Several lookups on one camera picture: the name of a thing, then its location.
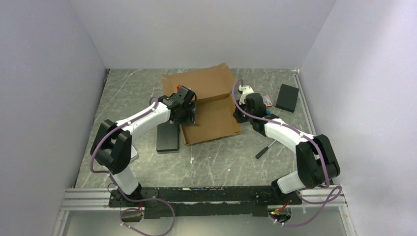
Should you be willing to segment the brown cardboard box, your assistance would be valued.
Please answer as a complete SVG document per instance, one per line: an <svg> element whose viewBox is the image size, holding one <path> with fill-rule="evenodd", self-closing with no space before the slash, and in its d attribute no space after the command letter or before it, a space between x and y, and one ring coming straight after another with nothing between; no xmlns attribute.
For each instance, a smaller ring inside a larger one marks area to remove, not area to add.
<svg viewBox="0 0 417 236"><path fill-rule="evenodd" d="M195 123L181 126L186 145L233 136L242 131L241 125L233 117L236 106L231 90L235 81L226 63L163 75L165 95L177 92L179 86L185 86L197 95Z"/></svg>

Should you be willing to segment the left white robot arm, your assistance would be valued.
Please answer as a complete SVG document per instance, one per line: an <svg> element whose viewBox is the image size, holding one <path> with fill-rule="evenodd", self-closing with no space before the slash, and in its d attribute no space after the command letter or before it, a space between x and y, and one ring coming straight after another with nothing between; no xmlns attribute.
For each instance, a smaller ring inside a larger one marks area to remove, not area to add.
<svg viewBox="0 0 417 236"><path fill-rule="evenodd" d="M194 124L196 101L196 93L180 85L170 96L152 97L147 108L128 118L103 121L91 147L90 171L100 172L94 169L95 162L104 167L102 173L118 187L122 200L130 207L136 206L142 199L142 187L129 166L137 155L133 142L166 122Z"/></svg>

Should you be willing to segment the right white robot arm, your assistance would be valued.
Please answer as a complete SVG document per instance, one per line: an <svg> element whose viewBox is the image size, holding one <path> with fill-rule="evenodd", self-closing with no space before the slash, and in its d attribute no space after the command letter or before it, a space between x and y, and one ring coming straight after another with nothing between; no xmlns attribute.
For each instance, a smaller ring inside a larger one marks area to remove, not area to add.
<svg viewBox="0 0 417 236"><path fill-rule="evenodd" d="M340 166L326 135L302 132L269 113L259 93L247 95L243 105L237 101L234 104L237 114L247 118L256 132L283 144L296 155L297 169L271 183L275 203L285 203L290 193L298 190L325 187L340 175Z"/></svg>

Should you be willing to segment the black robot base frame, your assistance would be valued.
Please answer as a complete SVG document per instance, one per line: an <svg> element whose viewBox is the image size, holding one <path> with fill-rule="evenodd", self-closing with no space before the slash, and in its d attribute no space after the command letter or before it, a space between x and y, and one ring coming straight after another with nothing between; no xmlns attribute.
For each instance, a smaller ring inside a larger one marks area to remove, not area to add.
<svg viewBox="0 0 417 236"><path fill-rule="evenodd" d="M112 190L110 208L140 207L145 219L161 217L251 215L267 216L269 210L294 203L295 194L281 194L278 188L262 186L226 187L144 187L142 203L128 201Z"/></svg>

